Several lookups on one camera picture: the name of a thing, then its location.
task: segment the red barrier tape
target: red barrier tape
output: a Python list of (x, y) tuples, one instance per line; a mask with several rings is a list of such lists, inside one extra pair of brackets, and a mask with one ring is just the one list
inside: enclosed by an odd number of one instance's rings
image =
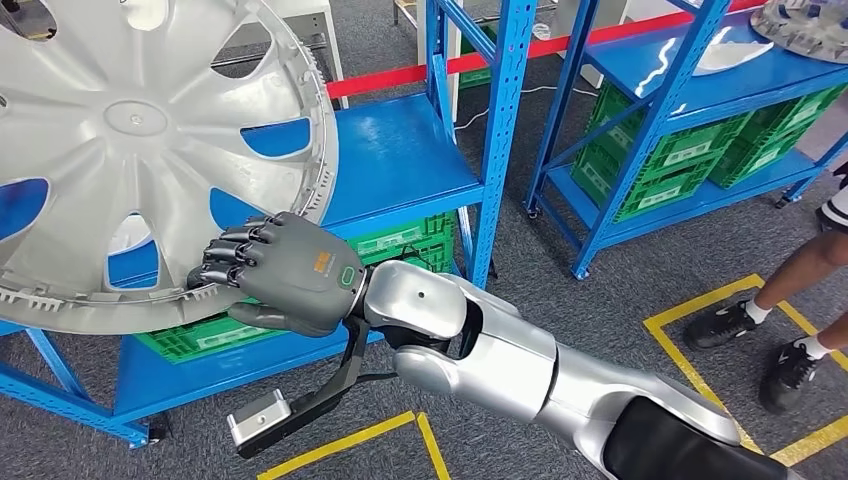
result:
[[(729, 8), (729, 12), (738, 12), (752, 7), (758, 7), (765, 0), (735, 0)], [(625, 37), (639, 35), (642, 33), (662, 30), (664, 28), (684, 25), (692, 20), (692, 15), (686, 12), (672, 13), (661, 17), (649, 18), (638, 22), (625, 23), (612, 27), (599, 28), (589, 34), (589, 43), (603, 43), (618, 40)], [(557, 37), (550, 40), (536, 40), (530, 43), (528, 58), (551, 55), (564, 51), (568, 48), (569, 36)], [(448, 60), (448, 73), (463, 73), (486, 67), (486, 62), (479, 53), (469, 53), (461, 57)], [(327, 84), (330, 98), (347, 97), (375, 90), (396, 87), (409, 83), (421, 82), (427, 78), (427, 67), (415, 65), (402, 67), (383, 72), (369, 73), (359, 77), (348, 78), (338, 82)]]

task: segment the silver hubcap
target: silver hubcap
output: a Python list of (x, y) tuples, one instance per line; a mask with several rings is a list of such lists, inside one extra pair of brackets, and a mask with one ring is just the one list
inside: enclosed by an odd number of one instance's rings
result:
[(777, 45), (807, 57), (848, 63), (845, 2), (771, 0), (751, 15), (751, 26)]
[[(336, 127), (313, 59), (256, 0), (170, 0), (147, 16), (139, 2), (45, 3), (55, 38), (33, 42), (0, 27), (0, 186), (48, 183), (32, 224), (0, 240), (0, 318), (114, 334), (222, 310), (238, 292), (183, 289), (220, 231), (210, 191), (314, 222), (332, 194)], [(272, 38), (264, 59), (244, 78), (214, 72), (215, 55), (251, 21)], [(300, 118), (309, 143), (280, 157), (257, 154), (241, 135)], [(119, 290), (110, 241), (133, 214), (152, 233), (158, 278), (153, 288)]]

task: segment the white sock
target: white sock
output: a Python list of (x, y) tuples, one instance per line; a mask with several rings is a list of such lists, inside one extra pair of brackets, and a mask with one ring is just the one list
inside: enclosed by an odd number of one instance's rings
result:
[(770, 311), (770, 308), (766, 310), (758, 307), (753, 299), (745, 302), (745, 313), (747, 313), (748, 316), (751, 317), (751, 320), (753, 320), (757, 325), (766, 321), (766, 315), (768, 315), (768, 312)]
[(819, 342), (818, 335), (810, 335), (795, 342), (796, 347), (802, 344), (807, 349), (807, 355), (816, 360), (821, 360), (825, 355), (833, 351)]

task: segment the black shorts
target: black shorts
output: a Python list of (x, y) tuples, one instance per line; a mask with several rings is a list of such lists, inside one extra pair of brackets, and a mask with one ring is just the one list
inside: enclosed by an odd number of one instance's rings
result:
[(819, 220), (828, 227), (848, 234), (848, 187), (816, 210)]

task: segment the orange label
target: orange label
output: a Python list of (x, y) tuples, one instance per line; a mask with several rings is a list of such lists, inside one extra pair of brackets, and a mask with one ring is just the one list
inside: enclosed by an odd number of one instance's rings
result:
[(313, 265), (312, 268), (318, 273), (324, 273), (324, 270), (327, 269), (327, 262), (330, 261), (331, 256), (332, 255), (330, 255), (329, 252), (319, 253), (318, 258), (315, 259), (315, 265)]

